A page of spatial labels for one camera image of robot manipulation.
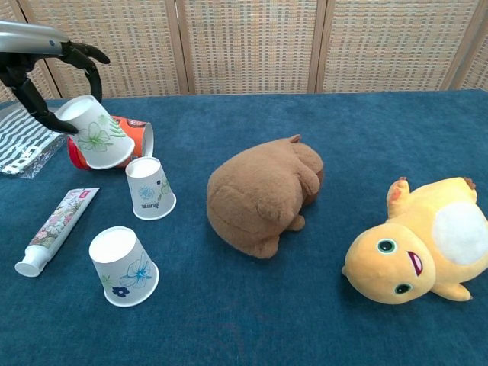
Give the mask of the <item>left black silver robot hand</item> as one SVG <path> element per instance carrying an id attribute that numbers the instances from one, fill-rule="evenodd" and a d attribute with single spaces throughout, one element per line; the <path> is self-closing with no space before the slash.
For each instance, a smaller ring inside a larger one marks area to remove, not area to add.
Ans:
<path id="1" fill-rule="evenodd" d="M 97 47 L 72 42 L 53 27 L 38 24 L 1 21 L 1 81 L 29 114 L 47 129 L 74 135 L 78 129 L 59 120 L 47 107 L 41 93 L 28 78 L 37 61 L 57 58 L 77 69 L 82 69 L 89 82 L 91 94 L 102 100 L 102 84 L 94 61 L 110 62 Z"/>

